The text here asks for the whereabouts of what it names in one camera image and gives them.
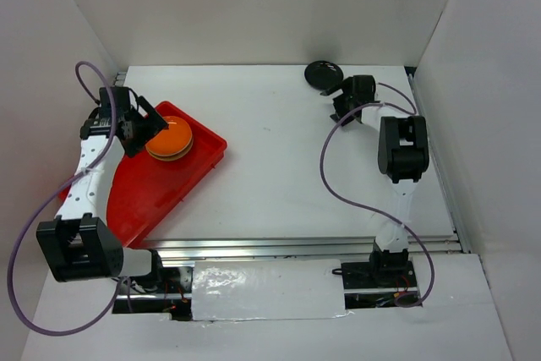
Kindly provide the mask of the orange plate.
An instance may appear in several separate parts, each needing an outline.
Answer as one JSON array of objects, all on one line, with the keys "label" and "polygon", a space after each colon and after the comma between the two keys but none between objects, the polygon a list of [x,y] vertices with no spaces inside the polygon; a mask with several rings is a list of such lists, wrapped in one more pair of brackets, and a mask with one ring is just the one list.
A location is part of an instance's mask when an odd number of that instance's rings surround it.
[{"label": "orange plate", "polygon": [[188,122],[176,116],[165,116],[167,127],[152,138],[145,148],[154,156],[171,157],[186,150],[193,141]]}]

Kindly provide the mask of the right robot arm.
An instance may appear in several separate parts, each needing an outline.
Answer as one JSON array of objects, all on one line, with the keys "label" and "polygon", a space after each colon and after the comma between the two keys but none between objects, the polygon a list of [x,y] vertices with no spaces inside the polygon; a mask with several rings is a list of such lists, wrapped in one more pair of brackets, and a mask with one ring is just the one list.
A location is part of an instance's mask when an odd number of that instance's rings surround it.
[{"label": "right robot arm", "polygon": [[377,165],[388,180],[392,195],[387,208],[364,204],[357,207],[385,218],[375,235],[369,256],[368,275],[377,286],[387,286],[403,275],[408,263],[408,234],[413,192],[429,167],[426,120],[413,101],[397,88],[371,75],[354,75],[320,92],[333,98],[331,119],[335,131],[353,121],[377,131]]}]

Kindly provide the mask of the black plate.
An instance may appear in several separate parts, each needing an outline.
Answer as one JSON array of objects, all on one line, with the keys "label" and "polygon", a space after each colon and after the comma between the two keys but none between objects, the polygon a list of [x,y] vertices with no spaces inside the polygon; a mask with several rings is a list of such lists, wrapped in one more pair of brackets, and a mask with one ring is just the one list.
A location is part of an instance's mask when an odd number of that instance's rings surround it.
[{"label": "black plate", "polygon": [[324,60],[310,63],[303,75],[307,83],[316,90],[328,90],[341,83],[344,78],[338,65]]}]

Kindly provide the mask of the beige plate with motifs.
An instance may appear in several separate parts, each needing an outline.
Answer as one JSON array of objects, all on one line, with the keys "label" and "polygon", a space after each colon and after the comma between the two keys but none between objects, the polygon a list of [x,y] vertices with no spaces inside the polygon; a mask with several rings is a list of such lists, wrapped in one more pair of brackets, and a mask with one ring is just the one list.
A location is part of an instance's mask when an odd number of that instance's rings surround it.
[{"label": "beige plate with motifs", "polygon": [[186,156],[193,148],[193,145],[187,145],[183,150],[179,151],[177,154],[170,156],[160,156],[161,161],[176,161],[184,156]]}]

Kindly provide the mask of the yellow brown patterned plate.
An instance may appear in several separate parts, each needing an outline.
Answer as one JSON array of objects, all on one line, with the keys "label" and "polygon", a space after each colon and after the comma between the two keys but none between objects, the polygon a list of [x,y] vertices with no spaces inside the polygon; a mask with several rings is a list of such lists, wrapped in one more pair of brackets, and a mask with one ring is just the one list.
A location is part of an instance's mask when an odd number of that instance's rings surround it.
[{"label": "yellow brown patterned plate", "polygon": [[186,152],[186,151],[181,151],[175,155],[171,155],[171,156],[158,156],[158,155],[155,155],[155,154],[150,154],[151,157],[153,157],[154,159],[158,160],[158,161],[164,161],[164,162],[171,162],[171,161],[177,161],[181,158],[183,158],[184,156],[186,156],[187,154],[189,153]]}]

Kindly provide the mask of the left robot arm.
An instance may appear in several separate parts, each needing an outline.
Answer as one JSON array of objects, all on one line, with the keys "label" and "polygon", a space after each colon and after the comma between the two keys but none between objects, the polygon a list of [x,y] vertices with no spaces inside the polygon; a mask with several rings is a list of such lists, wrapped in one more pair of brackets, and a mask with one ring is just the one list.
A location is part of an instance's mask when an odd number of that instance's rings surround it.
[{"label": "left robot arm", "polygon": [[102,87],[99,95],[98,107],[79,131],[77,178],[54,219],[39,223],[36,238],[59,282],[136,277],[145,291],[155,293],[167,282],[157,252],[123,247],[107,225],[107,206],[122,159],[138,155],[167,123],[128,87]]}]

